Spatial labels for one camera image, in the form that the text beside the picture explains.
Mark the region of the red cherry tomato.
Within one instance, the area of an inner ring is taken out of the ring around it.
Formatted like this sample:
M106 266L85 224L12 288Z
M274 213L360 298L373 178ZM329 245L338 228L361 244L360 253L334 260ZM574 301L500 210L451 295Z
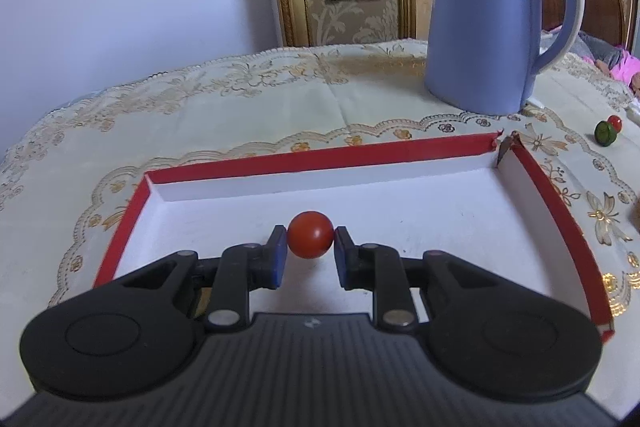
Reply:
M318 211L304 211L288 225L288 249L303 259L323 256L332 246L334 228L331 220Z

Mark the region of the embroidered cream tablecloth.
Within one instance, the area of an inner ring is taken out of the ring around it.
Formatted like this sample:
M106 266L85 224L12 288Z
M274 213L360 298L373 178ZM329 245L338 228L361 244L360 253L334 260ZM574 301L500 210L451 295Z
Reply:
M639 129L623 84L576 53L536 81L540 106L480 116L423 86L405 40L218 58L106 89L44 116L1 164L1 410L32 393L18 340L38 312L88 287L148 169L428 136L518 131L585 230L616 333L591 393L639 400ZM611 115L623 129L599 145Z

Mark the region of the small green fruit on table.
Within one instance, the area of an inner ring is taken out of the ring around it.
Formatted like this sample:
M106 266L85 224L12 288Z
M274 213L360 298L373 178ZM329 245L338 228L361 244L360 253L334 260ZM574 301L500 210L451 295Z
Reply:
M615 127L607 120L599 121L593 131L594 139L603 147L612 145L616 141L617 135Z

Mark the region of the wooden bed headboard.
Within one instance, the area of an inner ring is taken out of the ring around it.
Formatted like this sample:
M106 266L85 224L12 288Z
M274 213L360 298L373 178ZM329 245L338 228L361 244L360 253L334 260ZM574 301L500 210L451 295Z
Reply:
M565 0L542 0L542 29L552 30L561 25ZM622 0L585 0L582 31L609 44L624 44L626 24Z

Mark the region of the blue electric kettle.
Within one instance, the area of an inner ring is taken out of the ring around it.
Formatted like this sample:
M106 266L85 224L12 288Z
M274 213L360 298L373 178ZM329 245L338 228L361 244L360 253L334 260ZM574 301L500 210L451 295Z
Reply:
M469 112L518 113L582 26L585 0L564 1L560 30L543 50L542 0L433 0L426 89Z

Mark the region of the small red tomato on table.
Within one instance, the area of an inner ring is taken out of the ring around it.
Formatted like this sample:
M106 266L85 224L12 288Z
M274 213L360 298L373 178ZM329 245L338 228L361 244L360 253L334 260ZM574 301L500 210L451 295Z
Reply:
M611 115L610 117L608 117L608 123L613 127L613 129L617 133L622 132L623 121L620 119L620 117L618 117L616 115Z

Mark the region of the red cardboard box lid tray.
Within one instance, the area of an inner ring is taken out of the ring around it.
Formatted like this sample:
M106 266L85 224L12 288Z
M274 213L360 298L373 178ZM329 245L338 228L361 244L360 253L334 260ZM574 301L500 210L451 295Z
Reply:
M588 314L613 314L585 234L517 134L308 150L148 169L96 273L262 243L303 211L409 258L440 249Z

